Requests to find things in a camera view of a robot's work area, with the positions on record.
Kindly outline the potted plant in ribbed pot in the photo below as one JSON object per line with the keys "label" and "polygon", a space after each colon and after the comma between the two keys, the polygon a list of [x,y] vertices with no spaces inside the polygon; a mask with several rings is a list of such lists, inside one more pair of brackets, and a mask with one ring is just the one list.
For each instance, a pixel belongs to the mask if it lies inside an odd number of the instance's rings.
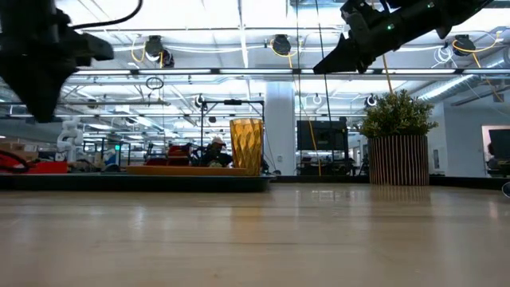
{"label": "potted plant in ribbed pot", "polygon": [[374,95],[365,109],[359,133],[367,138],[372,184],[427,186],[430,184],[428,133],[438,126],[430,119],[434,106],[405,89]]}

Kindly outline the black metal gantry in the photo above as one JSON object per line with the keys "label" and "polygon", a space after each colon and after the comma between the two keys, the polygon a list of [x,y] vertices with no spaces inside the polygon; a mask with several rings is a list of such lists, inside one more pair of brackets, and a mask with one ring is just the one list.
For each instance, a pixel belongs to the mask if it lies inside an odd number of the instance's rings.
{"label": "black metal gantry", "polygon": [[[252,110],[258,114],[258,116],[264,120],[265,119],[265,102],[263,100],[239,100],[239,99],[229,99],[229,100],[203,100],[201,99],[198,102],[199,110],[200,110],[200,145],[197,147],[196,156],[198,157],[197,166],[203,167],[200,165],[200,159],[202,156],[202,152],[206,146],[204,146],[204,119],[206,117],[210,117],[209,113],[213,111],[213,109],[218,105],[223,104],[225,106],[241,106],[243,104],[247,104],[251,107]],[[233,162],[231,163],[233,167],[236,167],[235,159],[233,155]]]}

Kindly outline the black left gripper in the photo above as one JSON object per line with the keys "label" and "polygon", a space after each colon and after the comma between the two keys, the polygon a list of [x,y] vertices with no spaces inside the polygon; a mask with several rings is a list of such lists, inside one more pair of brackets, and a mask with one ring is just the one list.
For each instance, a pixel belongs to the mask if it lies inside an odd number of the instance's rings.
{"label": "black left gripper", "polygon": [[53,120],[71,74],[114,58],[108,42],[70,22],[54,0],[0,0],[0,77],[37,122]]}

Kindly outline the black screen panel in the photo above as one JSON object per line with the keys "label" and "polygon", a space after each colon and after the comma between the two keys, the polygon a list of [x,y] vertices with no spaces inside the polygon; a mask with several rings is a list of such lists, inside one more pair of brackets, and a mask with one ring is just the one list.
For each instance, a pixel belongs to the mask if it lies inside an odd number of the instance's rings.
{"label": "black screen panel", "polygon": [[296,122],[297,149],[303,151],[345,151],[347,124],[341,121],[298,120]]}

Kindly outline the red crate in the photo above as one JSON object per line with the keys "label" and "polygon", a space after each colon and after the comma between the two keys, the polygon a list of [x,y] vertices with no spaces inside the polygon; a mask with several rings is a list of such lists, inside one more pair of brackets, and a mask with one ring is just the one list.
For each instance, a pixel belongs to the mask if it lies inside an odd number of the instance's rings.
{"label": "red crate", "polygon": [[66,162],[44,161],[36,152],[6,151],[0,149],[0,173],[10,174],[64,174]]}

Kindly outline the orange plastic plate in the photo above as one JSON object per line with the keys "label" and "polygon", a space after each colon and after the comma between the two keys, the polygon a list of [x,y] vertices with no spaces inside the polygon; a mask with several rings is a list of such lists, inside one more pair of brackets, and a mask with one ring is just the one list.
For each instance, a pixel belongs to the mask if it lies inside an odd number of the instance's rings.
{"label": "orange plastic plate", "polygon": [[227,167],[184,167],[184,166],[128,166],[126,172],[131,175],[164,176],[246,176],[244,168]]}

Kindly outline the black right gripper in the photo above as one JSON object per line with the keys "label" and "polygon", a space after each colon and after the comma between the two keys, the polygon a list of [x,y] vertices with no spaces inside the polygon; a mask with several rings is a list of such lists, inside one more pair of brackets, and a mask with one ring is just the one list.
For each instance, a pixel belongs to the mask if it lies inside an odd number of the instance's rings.
{"label": "black right gripper", "polygon": [[397,10],[401,0],[378,0],[383,10],[367,0],[347,0],[341,7],[343,20],[350,26],[348,38],[340,35],[337,46],[314,68],[315,74],[364,73],[375,59],[402,46]]}

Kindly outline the dark green plastic tray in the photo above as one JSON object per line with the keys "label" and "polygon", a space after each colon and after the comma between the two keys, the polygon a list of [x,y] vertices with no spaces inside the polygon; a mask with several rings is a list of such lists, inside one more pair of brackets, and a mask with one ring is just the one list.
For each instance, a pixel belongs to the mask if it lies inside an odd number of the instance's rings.
{"label": "dark green plastic tray", "polygon": [[165,176],[128,174],[5,174],[0,191],[264,192],[269,176]]}

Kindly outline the person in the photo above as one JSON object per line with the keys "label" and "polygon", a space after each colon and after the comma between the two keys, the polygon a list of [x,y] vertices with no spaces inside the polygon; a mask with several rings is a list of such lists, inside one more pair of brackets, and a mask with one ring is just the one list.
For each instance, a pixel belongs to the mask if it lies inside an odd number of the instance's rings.
{"label": "person", "polygon": [[215,136],[202,152],[200,165],[204,167],[227,167],[233,162],[231,155],[224,153],[226,143]]}

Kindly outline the black monitor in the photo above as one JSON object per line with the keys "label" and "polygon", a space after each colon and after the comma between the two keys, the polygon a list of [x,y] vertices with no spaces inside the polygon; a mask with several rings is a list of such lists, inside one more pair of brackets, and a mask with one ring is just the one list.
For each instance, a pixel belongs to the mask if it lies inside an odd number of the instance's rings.
{"label": "black monitor", "polygon": [[510,129],[489,131],[492,155],[497,159],[510,160]]}

